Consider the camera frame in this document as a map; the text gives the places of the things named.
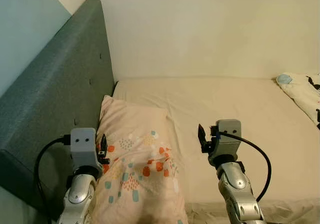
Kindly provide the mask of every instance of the mattress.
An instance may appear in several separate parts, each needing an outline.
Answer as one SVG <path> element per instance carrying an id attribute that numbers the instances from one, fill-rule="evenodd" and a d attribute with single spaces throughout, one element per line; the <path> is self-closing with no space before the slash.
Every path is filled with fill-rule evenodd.
<path id="1" fill-rule="evenodd" d="M 245 78 L 155 78 L 120 81 L 114 98 L 166 108 L 172 152 L 187 204 L 224 203 L 214 167 L 201 153 L 198 124 L 239 119 L 242 137 L 268 155 L 272 177 L 263 201 L 294 203 L 320 197 L 320 136 L 308 116 L 273 80 Z M 238 150 L 257 197 L 267 177 L 263 157 L 247 144 Z"/>

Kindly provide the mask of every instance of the pink pillow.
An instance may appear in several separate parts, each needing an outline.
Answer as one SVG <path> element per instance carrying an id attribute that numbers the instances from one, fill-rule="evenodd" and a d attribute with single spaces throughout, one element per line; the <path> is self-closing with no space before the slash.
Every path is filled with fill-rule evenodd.
<path id="1" fill-rule="evenodd" d="M 167 111 L 105 96 L 97 142 L 108 144 L 92 214 L 96 224 L 187 224 L 166 127 Z"/>

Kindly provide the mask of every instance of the bedding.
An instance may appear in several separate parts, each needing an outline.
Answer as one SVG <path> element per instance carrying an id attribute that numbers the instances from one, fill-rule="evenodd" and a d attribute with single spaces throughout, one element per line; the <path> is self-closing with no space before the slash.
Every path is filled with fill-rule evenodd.
<path id="1" fill-rule="evenodd" d="M 319 199 L 299 201 L 261 201 L 264 219 L 272 224 L 319 224 Z M 230 224 L 221 203 L 187 204 L 190 224 Z"/>
<path id="2" fill-rule="evenodd" d="M 319 75 L 283 73 L 276 81 L 320 129 Z"/>
<path id="3" fill-rule="evenodd" d="M 319 131 L 275 81 L 219 77 L 128 79 L 117 84 L 113 96 L 168 110 L 169 140 L 175 162 L 181 167 L 179 180 L 189 217 L 202 204 L 207 205 L 204 212 L 214 217 L 220 215 L 218 210 L 215 212 L 217 206 L 225 208 L 216 171 L 209 165 L 208 155 L 201 153 L 198 124 L 209 134 L 209 126 L 217 120 L 232 118 L 241 121 L 242 136 L 261 147 L 271 161 L 271 183 L 262 199 L 262 203 L 273 207 L 274 219 L 268 221 L 292 221 L 280 218 L 280 206 L 270 203 L 294 207 L 297 217 L 308 209 L 319 212 Z M 238 160 L 243 161 L 257 197 L 266 181 L 265 160 L 244 143 L 238 150 Z M 307 200 L 305 206 L 301 206 L 302 200 Z M 318 223 L 317 217 L 306 215 L 310 215 L 306 219 L 313 220 L 309 223 Z"/>
<path id="4" fill-rule="evenodd" d="M 97 143 L 105 134 L 110 164 L 97 184 L 93 223 L 188 223 L 166 116 L 164 109 L 104 97 Z"/>

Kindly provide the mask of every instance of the light blue wall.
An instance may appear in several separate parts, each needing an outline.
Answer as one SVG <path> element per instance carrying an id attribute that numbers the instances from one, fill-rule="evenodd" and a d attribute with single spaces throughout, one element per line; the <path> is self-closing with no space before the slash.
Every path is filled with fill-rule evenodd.
<path id="1" fill-rule="evenodd" d="M 0 0 L 0 96 L 70 16 L 58 0 Z"/>

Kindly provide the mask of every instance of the black cable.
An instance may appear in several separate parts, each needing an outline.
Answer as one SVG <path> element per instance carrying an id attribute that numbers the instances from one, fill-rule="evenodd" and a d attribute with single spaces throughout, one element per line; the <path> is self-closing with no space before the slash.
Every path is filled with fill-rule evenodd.
<path id="1" fill-rule="evenodd" d="M 221 135 L 226 136 L 226 137 L 234 138 L 234 139 L 237 139 L 239 141 L 242 141 L 244 143 L 249 144 L 251 147 L 255 148 L 258 152 L 260 152 L 262 154 L 262 156 L 264 157 L 264 159 L 266 160 L 266 164 L 268 166 L 268 175 L 267 175 L 267 178 L 266 178 L 266 182 L 265 182 L 264 188 L 261 191 L 261 193 L 258 196 L 258 198 L 256 199 L 256 201 L 259 202 L 261 200 L 261 198 L 264 196 L 264 194 L 266 193 L 266 191 L 267 191 L 267 189 L 269 187 L 269 184 L 270 184 L 270 180 L 271 180 L 271 162 L 270 162 L 268 156 L 265 154 L 265 152 L 261 148 L 259 148 L 254 143 L 248 141 L 247 139 L 244 139 L 244 138 L 241 138 L 241 137 L 238 137 L 236 135 L 229 134 L 229 133 L 224 133 L 224 132 L 219 132 L 219 133 Z"/>
<path id="2" fill-rule="evenodd" d="M 47 219 L 48 224 L 52 224 L 52 221 L 51 221 L 51 215 L 50 215 L 49 207 L 48 207 L 47 200 L 45 197 L 45 193 L 42 189 L 42 185 L 41 185 L 41 181 L 40 181 L 40 177 L 39 177 L 39 164 L 40 164 L 41 158 L 42 158 L 43 154 L 45 153 L 45 151 L 55 143 L 64 143 L 65 145 L 70 144 L 70 135 L 64 135 L 63 137 L 57 138 L 57 139 L 53 140 L 52 142 L 48 143 L 47 145 L 45 145 L 45 147 L 42 148 L 42 150 L 40 151 L 40 153 L 38 154 L 38 156 L 36 158 L 35 165 L 34 165 L 34 171 L 33 171 L 34 179 L 36 181 L 36 185 L 38 187 L 38 190 L 39 190 L 42 202 L 43 202 L 43 206 L 44 206 L 44 209 L 46 212 L 46 219 Z"/>

